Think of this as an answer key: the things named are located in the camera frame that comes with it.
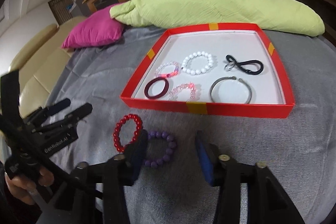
human hand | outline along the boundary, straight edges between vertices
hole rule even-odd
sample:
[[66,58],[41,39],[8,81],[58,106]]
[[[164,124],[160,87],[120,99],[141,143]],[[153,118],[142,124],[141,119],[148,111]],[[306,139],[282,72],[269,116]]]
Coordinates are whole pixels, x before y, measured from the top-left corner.
[[[45,167],[40,169],[41,177],[39,178],[39,184],[43,186],[50,186],[54,182],[54,175]],[[35,201],[30,196],[29,192],[36,191],[36,184],[25,175],[19,175],[14,177],[12,180],[5,173],[5,181],[8,190],[13,195],[13,197],[18,198],[28,205],[33,205]]]

bed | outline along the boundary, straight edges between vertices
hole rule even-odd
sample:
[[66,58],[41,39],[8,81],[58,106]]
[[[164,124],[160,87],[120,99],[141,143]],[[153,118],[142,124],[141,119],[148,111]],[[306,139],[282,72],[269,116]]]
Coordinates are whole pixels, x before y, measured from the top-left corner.
[[[171,164],[143,168],[133,187],[125,187],[131,223],[212,223],[218,189],[202,177],[194,148],[197,130],[239,162],[265,161],[306,223],[321,223],[336,203],[334,86],[336,49],[323,37],[265,31],[275,45],[292,84],[296,106],[287,119],[221,117],[130,109],[119,95],[142,58],[163,33],[157,27],[128,28],[117,44],[77,50],[47,104],[71,98],[70,109],[85,102],[93,112],[78,125],[79,139],[51,159],[70,172],[76,164],[104,162],[117,153],[115,123],[136,113],[147,130],[173,133],[178,149]],[[121,142],[133,132],[126,124]],[[151,144],[148,153],[160,153]],[[242,185],[241,223],[246,222]]]

bracelet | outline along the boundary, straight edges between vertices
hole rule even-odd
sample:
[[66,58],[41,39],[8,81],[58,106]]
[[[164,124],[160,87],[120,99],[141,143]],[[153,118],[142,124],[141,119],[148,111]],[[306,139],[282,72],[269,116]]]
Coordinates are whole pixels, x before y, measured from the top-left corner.
[[[164,68],[164,67],[167,67],[167,66],[171,66],[171,65],[174,65],[175,66],[175,69],[170,72],[170,73],[160,73],[160,71]],[[155,77],[164,77],[164,78],[170,78],[170,77],[173,77],[177,74],[179,74],[179,71],[180,71],[180,64],[177,63],[177,62],[174,62],[174,61],[170,61],[168,63],[164,63],[162,65],[160,65],[156,70],[155,70]]]
[[171,92],[169,92],[168,100],[174,100],[177,94],[184,89],[190,89],[190,100],[195,100],[196,95],[196,87],[195,84],[190,82],[189,84],[181,84],[174,88]]
[[[249,60],[245,62],[238,62],[233,56],[227,55],[226,60],[228,61],[228,64],[225,65],[224,70],[230,71],[235,66],[237,66],[238,69],[240,69],[242,72],[247,73],[248,75],[258,75],[263,72],[264,70],[264,64],[259,60]],[[252,71],[249,69],[244,69],[242,66],[245,65],[251,65],[251,64],[258,64],[260,66],[260,69],[257,71]]]
[[[237,77],[235,76],[232,76],[232,77],[222,77],[222,78],[219,78],[217,79],[212,85],[211,85],[211,88],[210,88],[210,91],[209,91],[209,94],[210,94],[210,98],[211,98],[211,101],[213,103],[216,103],[215,100],[212,98],[212,91],[213,89],[215,88],[215,86],[219,83],[219,82],[222,82],[224,80],[237,80]],[[243,79],[239,78],[238,81],[242,84],[244,84],[248,91],[249,91],[249,97],[247,98],[247,101],[245,102],[245,104],[249,104],[251,102],[251,99],[252,99],[252,89],[251,87],[249,86],[248,83],[246,83]]]
[[[163,88],[163,91],[161,93],[159,93],[158,95],[155,95],[155,96],[150,96],[148,94],[148,91],[149,91],[149,88],[154,84],[156,83],[157,81],[161,81],[163,80],[165,82],[165,87]],[[166,93],[168,92],[168,89],[169,89],[169,82],[167,81],[166,78],[164,77],[157,77],[151,81],[148,82],[148,84],[145,86],[145,90],[144,90],[144,93],[145,93],[145,96],[148,98],[148,99],[158,99],[158,98],[161,98],[163,96],[166,95]]]
[[129,144],[137,141],[138,136],[139,136],[139,134],[142,130],[142,121],[141,121],[140,117],[136,114],[125,115],[119,122],[117,122],[117,124],[115,126],[115,129],[114,129],[114,132],[113,132],[113,142],[114,142],[114,147],[120,153],[124,153],[125,147],[127,146],[127,145],[125,145],[125,147],[124,147],[120,143],[120,138],[119,138],[120,129],[126,123],[126,121],[128,121],[130,119],[133,119],[135,121],[136,130],[134,131],[134,136],[133,136],[132,140],[129,142]]
[[[187,66],[189,60],[194,59],[194,58],[199,57],[199,56],[206,57],[208,59],[208,64],[204,68],[201,68],[199,70],[198,69],[197,70],[187,69],[186,66]],[[210,68],[212,68],[212,67],[213,67],[212,55],[203,51],[203,52],[194,52],[193,54],[190,54],[189,56],[187,56],[183,60],[181,69],[182,69],[182,71],[184,71],[184,72],[186,72],[187,74],[190,74],[190,75],[200,75],[201,73],[206,73],[207,70],[210,70]]]
[[177,144],[174,141],[174,136],[168,134],[167,132],[159,132],[159,131],[151,131],[148,133],[148,140],[152,138],[158,138],[158,139],[166,139],[168,142],[168,148],[166,149],[165,155],[157,160],[149,160],[146,159],[144,162],[144,165],[147,167],[157,168],[158,166],[163,165],[165,162],[169,162],[171,156],[174,153],[174,149],[176,148]]

yellow tape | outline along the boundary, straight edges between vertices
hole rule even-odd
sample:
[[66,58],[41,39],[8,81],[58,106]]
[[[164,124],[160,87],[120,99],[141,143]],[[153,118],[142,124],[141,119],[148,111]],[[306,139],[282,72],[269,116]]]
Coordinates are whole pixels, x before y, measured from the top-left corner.
[[151,48],[149,50],[149,52],[147,53],[147,56],[149,57],[150,60],[153,59],[153,57],[155,56],[155,52],[153,51],[153,49]]
[[186,102],[190,113],[208,114],[207,104],[200,102]]
[[272,56],[272,54],[273,54],[273,52],[274,52],[274,46],[273,46],[273,44],[272,44],[272,42],[269,44],[269,46],[268,46],[268,52],[269,52],[269,55],[271,55]]
[[218,30],[218,23],[209,23],[209,30]]

metal bangle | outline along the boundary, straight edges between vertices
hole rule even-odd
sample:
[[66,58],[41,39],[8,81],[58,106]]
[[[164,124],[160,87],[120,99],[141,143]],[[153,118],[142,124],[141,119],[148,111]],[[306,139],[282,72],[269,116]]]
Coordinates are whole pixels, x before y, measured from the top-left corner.
[[224,80],[238,80],[240,83],[244,84],[248,91],[249,91],[249,97],[247,98],[247,101],[245,102],[245,104],[249,104],[251,102],[251,99],[252,99],[252,89],[251,87],[249,86],[248,83],[246,83],[242,78],[239,78],[237,79],[237,77],[235,76],[232,76],[232,77],[222,77],[222,78],[219,78],[217,79],[215,82],[213,82],[213,84],[211,85],[211,88],[210,88],[210,91],[209,91],[209,94],[210,94],[210,98],[211,98],[211,101],[213,103],[216,103],[215,100],[212,98],[212,91],[213,89],[215,88],[215,86],[219,83],[219,82],[222,82]]

